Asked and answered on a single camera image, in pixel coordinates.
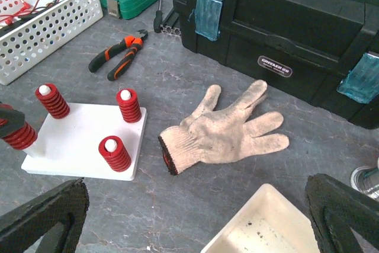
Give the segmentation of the white peg board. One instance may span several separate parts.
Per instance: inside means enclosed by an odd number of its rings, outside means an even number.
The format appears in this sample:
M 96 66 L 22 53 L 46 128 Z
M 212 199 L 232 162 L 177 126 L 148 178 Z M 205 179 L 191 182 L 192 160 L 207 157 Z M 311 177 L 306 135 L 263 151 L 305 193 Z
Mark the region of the white peg board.
M 69 103 L 63 119 L 48 114 L 35 142 L 38 152 L 27 155 L 21 168 L 29 174 L 88 177 L 131 181 L 134 179 L 147 119 L 142 107 L 137 123 L 126 123 L 116 105 Z M 119 137 L 131 157 L 130 167 L 115 172 L 99 153 L 100 142 Z

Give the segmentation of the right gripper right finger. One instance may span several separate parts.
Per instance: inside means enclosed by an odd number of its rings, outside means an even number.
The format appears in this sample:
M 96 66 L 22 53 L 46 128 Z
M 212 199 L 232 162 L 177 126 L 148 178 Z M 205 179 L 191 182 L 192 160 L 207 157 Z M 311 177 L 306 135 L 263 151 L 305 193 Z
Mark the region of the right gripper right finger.
M 378 202 L 327 174 L 311 175 L 305 187 L 320 252 L 362 252 L 354 232 L 378 249 Z

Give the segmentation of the large red spring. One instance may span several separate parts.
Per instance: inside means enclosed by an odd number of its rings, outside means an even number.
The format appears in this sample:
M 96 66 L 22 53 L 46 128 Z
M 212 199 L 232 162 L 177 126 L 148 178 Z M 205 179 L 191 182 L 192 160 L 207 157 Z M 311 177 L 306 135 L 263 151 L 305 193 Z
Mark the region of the large red spring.
M 135 90 L 130 88 L 120 90 L 116 95 L 116 100 L 125 122 L 137 123 L 141 119 L 142 112 Z
M 70 107 L 53 83 L 39 86 L 35 95 L 54 119 L 63 119 L 70 113 Z
M 107 136 L 99 143 L 98 151 L 115 172 L 124 172 L 131 165 L 131 157 L 120 137 Z
M 16 150 L 23 150 L 31 146 L 38 138 L 38 134 L 26 121 L 22 128 L 9 135 L 1 137 L 7 144 Z

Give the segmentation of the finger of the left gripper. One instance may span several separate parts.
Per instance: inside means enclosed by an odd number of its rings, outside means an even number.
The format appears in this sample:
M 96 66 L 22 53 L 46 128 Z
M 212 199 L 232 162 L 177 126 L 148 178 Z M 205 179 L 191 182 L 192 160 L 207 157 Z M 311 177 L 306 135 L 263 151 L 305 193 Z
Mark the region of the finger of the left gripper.
M 1 104 L 1 139 L 20 130 L 25 124 L 25 114 L 8 104 Z

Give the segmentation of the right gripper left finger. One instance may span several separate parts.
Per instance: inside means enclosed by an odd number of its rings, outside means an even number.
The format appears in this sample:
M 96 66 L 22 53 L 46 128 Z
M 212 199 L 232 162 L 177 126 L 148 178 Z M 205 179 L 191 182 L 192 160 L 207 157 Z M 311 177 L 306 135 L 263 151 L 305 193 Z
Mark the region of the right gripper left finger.
M 88 209 L 83 178 L 66 181 L 1 216 L 1 252 L 75 252 Z

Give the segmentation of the white knit glove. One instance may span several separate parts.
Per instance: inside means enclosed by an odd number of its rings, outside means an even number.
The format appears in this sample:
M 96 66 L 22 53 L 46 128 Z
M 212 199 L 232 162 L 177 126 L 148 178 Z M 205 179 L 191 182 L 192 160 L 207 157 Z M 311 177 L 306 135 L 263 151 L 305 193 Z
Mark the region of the white knit glove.
M 169 173 L 178 175 L 199 162 L 228 164 L 286 149 L 288 136 L 275 132 L 284 122 L 281 113 L 270 111 L 249 118 L 267 89 L 265 81 L 256 80 L 233 104 L 215 110 L 221 87 L 210 86 L 187 118 L 158 137 Z

